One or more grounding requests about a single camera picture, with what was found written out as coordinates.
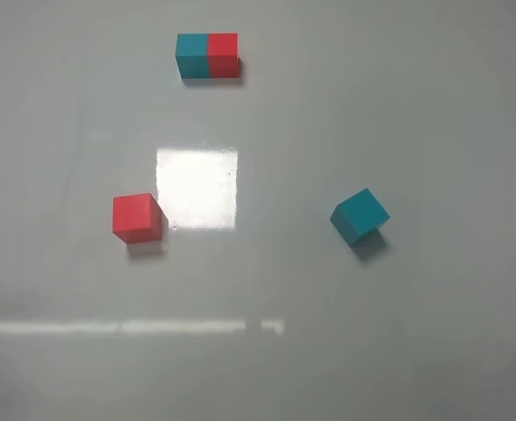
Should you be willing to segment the teal cube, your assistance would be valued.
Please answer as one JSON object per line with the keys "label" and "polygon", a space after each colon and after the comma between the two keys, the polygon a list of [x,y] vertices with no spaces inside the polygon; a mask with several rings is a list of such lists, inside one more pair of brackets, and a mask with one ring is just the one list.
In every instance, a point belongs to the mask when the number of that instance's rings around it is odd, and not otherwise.
{"label": "teal cube", "polygon": [[378,231],[389,219],[390,215],[369,189],[339,203],[330,217],[334,228],[350,247]]}

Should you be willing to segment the red cube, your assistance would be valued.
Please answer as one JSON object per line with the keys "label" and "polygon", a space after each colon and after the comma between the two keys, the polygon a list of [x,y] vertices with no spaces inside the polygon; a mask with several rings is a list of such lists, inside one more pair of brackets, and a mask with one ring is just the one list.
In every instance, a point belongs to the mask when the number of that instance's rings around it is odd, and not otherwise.
{"label": "red cube", "polygon": [[116,196],[112,232],[127,245],[161,240],[162,211],[150,193]]}

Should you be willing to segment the red template block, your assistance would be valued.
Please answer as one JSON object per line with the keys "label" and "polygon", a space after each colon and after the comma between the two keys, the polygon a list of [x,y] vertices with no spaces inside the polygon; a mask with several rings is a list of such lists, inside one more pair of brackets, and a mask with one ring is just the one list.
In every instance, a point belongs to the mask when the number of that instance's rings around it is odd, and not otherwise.
{"label": "red template block", "polygon": [[206,58],[210,78],[238,78],[240,75],[238,34],[209,33]]}

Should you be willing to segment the teal template block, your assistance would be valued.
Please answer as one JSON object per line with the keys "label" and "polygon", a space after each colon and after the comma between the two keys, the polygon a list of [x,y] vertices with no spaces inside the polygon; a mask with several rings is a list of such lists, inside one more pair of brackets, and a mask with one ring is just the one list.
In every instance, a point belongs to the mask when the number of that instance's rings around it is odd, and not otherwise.
{"label": "teal template block", "polygon": [[210,77],[205,33],[180,33],[176,38],[176,63],[180,76],[185,79]]}

